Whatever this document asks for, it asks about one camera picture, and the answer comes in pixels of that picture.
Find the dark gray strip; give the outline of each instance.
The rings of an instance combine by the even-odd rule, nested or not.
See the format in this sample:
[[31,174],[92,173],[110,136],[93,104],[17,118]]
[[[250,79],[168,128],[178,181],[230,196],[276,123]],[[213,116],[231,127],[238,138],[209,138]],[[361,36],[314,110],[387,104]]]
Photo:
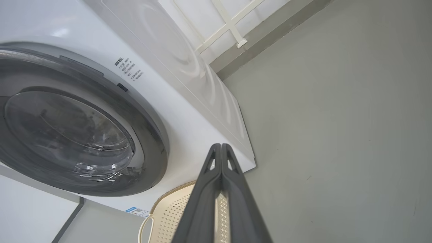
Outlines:
[[83,206],[84,206],[84,198],[80,197],[78,206],[72,212],[72,214],[69,216],[69,218],[66,220],[63,227],[60,229],[60,231],[57,233],[57,235],[55,236],[54,240],[51,243],[58,243],[60,241],[64,232],[66,232],[67,228],[70,226],[73,219],[76,217],[76,215],[79,213],[79,211],[83,208]]
[[319,11],[323,10],[332,1],[333,0],[313,0],[308,5],[306,5],[302,9],[300,9],[297,13],[295,13],[290,18],[288,18],[286,21],[284,21],[282,24],[280,24],[278,27],[276,27],[274,30],[272,30],[267,35],[265,35],[263,38],[261,38],[259,41],[257,41],[255,44],[253,44],[251,47],[249,47],[247,49],[244,48],[245,50],[241,54],[239,54],[233,61],[228,63],[220,71],[217,71],[217,75],[219,76],[219,78],[221,80],[225,80],[231,74],[235,73],[235,71],[237,71],[241,66],[245,65],[247,62],[252,60],[254,57],[258,56],[258,54],[260,54],[262,51],[267,49],[267,47],[273,45],[276,41],[278,41],[280,38],[282,38],[283,36],[288,34],[290,31],[295,29],[301,23],[303,23],[304,21],[306,21],[307,19],[309,19],[310,17],[312,17],[314,14],[318,13]]

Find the gray baseboard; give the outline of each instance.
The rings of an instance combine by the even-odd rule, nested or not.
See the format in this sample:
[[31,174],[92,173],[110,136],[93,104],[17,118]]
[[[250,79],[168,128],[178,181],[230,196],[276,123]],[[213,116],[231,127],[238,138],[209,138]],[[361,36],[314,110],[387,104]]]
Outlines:
[[251,30],[241,48],[233,45],[216,58],[210,66],[221,80],[252,60],[267,47],[288,34],[301,23],[324,9],[333,0],[291,0]]

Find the front-loading washing machine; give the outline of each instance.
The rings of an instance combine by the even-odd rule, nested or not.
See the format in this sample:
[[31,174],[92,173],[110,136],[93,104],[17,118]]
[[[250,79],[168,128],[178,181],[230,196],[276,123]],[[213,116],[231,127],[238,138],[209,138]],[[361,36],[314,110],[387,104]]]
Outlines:
[[0,170],[136,213],[214,143],[255,167],[237,100],[156,0],[3,1],[0,20]]

